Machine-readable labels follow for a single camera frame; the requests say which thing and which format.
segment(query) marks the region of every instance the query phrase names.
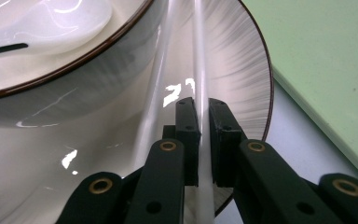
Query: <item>bowl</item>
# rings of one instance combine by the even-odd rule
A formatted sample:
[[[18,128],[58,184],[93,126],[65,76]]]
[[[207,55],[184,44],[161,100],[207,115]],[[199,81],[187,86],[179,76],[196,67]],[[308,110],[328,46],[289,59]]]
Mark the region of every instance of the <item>bowl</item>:
[[[60,55],[0,59],[3,77],[27,74],[14,78],[19,84],[0,90],[0,126],[46,127],[85,116],[117,97],[146,69],[164,6],[112,1],[112,7],[116,16],[84,47]]]
[[[31,7],[26,3],[29,1],[0,4],[0,58],[20,54],[37,58],[81,48],[112,17],[111,3],[107,0],[42,0]],[[12,18],[9,12],[18,15]],[[3,77],[0,88],[11,80],[8,74]]]
[[[273,82],[263,37],[241,1],[207,3],[209,96],[228,104],[248,137],[265,139]],[[164,78],[156,86],[153,56],[166,10],[167,1],[155,0],[126,34],[77,69],[0,97],[0,223],[55,222],[83,179],[103,171],[130,174],[134,158],[149,150],[137,146],[137,140],[148,133],[158,140],[163,125],[174,124],[175,102],[195,97],[197,86],[193,2],[177,1]],[[139,132],[140,124],[148,122],[146,95],[155,88],[161,88],[156,131]],[[231,193],[214,190],[216,211]],[[196,188],[186,188],[185,197],[185,222],[194,223]]]

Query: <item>table surface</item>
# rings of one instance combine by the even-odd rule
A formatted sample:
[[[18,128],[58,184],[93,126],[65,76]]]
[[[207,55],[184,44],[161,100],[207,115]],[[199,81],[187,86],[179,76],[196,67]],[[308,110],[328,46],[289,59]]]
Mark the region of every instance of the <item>table surface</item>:
[[[315,184],[332,173],[358,178],[358,170],[277,82],[266,141],[301,177]],[[234,202],[215,219],[215,224],[237,223],[242,220]]]
[[[358,1],[242,1],[276,80],[358,168]]]

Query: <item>screw hole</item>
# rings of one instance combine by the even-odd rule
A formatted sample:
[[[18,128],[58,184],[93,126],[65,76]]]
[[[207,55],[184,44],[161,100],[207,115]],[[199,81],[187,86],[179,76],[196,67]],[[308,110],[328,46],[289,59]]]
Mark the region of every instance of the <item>screw hole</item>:
[[[89,192],[93,194],[102,194],[110,190],[113,186],[112,180],[109,178],[99,178],[89,185]]]
[[[313,209],[313,207],[307,203],[298,203],[296,206],[297,209],[300,210],[302,213],[305,213],[307,215],[315,214],[315,210]]]
[[[262,152],[262,151],[266,150],[266,147],[264,145],[257,143],[257,142],[249,143],[248,148],[251,149],[252,151],[256,151],[256,152]]]
[[[150,214],[156,214],[159,213],[159,211],[161,211],[161,203],[159,202],[151,202],[148,203],[146,206],[146,211]]]
[[[172,151],[176,149],[176,144],[173,142],[163,142],[159,145],[159,148],[164,151]]]
[[[342,193],[358,197],[358,186],[346,179],[335,179],[333,186]]]

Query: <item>brown rim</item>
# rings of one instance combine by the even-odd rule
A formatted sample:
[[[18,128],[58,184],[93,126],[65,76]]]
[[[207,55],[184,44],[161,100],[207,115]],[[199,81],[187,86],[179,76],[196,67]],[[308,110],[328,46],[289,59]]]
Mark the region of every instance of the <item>brown rim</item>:
[[[261,139],[262,141],[266,141],[267,135],[269,133],[269,125],[271,123],[272,107],[274,105],[273,104],[273,102],[274,102],[274,76],[272,73],[272,63],[271,63],[271,59],[269,57],[269,49],[267,48],[266,40],[264,39],[264,36],[261,33],[260,27],[258,26],[257,22],[255,21],[254,16],[252,15],[252,13],[249,11],[249,9],[246,7],[246,5],[241,0],[238,0],[238,2],[240,2],[240,4],[243,6],[243,8],[248,13],[249,17],[252,19],[252,21],[255,25],[255,28],[257,29],[257,32],[260,35],[261,41],[263,42],[264,50],[266,51],[266,55],[267,55],[268,66],[269,66],[269,80],[270,80],[269,85],[270,85],[271,92],[269,94],[269,111],[268,111],[268,117],[267,117],[267,122],[266,122],[266,129],[264,130],[263,137]],[[226,199],[226,201],[223,202],[223,204],[214,212],[214,215],[217,217],[228,206],[228,204],[232,201],[232,199],[233,199],[233,195],[231,194]]]
[[[118,40],[125,35],[137,22],[140,20],[146,11],[151,7],[154,3],[154,0],[145,0],[143,4],[138,8],[138,10],[130,17],[128,21],[126,21],[114,34],[110,35],[103,43],[85,53],[80,58],[68,63],[67,65],[60,67],[42,77],[21,83],[19,85],[5,88],[0,90],[0,98],[10,96],[22,91],[27,91],[32,88],[38,87],[42,84],[48,83],[56,78],[62,77],[73,70],[77,69],[81,65],[89,62],[94,59],[107,49],[109,49],[112,45],[118,42]]]

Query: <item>white bowl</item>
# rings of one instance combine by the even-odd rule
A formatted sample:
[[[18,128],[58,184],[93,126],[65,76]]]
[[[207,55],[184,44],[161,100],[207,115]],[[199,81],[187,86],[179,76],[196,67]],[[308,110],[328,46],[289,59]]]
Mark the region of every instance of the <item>white bowl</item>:
[[[120,7],[117,2],[114,2],[114,7]],[[96,48],[81,57],[76,56],[74,61],[69,61],[52,74],[1,90],[0,126],[57,125],[87,115],[116,98],[146,69],[156,48],[158,26],[164,6],[152,5],[152,1],[139,3],[132,2],[133,5],[138,4],[138,10],[133,15],[126,15],[129,20]],[[109,24],[106,27],[104,33],[113,29]],[[67,55],[53,59],[58,60]],[[11,71],[10,65],[13,62],[19,63],[17,60],[20,57],[22,56],[5,58],[10,64],[5,64],[6,68],[0,66],[0,69]],[[51,60],[45,60],[42,66],[51,69],[50,63]],[[28,72],[32,73],[33,68],[28,69]]]
[[[110,21],[91,41],[79,48],[53,55],[0,54],[0,97],[40,85],[88,62],[127,33],[153,2],[152,0],[108,1],[113,11]],[[0,3],[0,28],[23,16],[34,4],[34,0]]]
[[[108,0],[41,0],[29,8],[27,3],[0,3],[0,58],[17,54],[37,57],[77,49],[100,33],[112,17]],[[27,10],[14,18],[6,10],[18,12],[19,8]]]
[[[153,55],[156,38],[161,37],[158,20],[166,2],[156,0],[116,45],[74,72],[0,99],[8,100],[6,106],[14,105],[10,109],[0,105],[0,223],[53,223],[87,176],[101,171],[121,176],[133,172],[133,158],[139,156],[134,145],[144,134],[137,135],[144,107],[149,104],[146,94],[155,88],[149,83],[153,56],[149,60],[146,56],[149,52]],[[156,140],[163,125],[174,124],[174,103],[194,97],[193,1],[178,3],[158,97],[161,105],[156,105]],[[209,96],[230,106],[248,137],[265,139],[273,86],[263,38],[241,1],[206,3]],[[137,33],[139,24],[155,29],[148,29],[148,35]],[[119,69],[111,64],[111,56],[121,62]],[[55,83],[64,91],[55,93]],[[22,114],[22,106],[32,109]],[[193,189],[186,188],[186,223],[195,221]],[[230,194],[230,189],[215,191],[216,210]]]

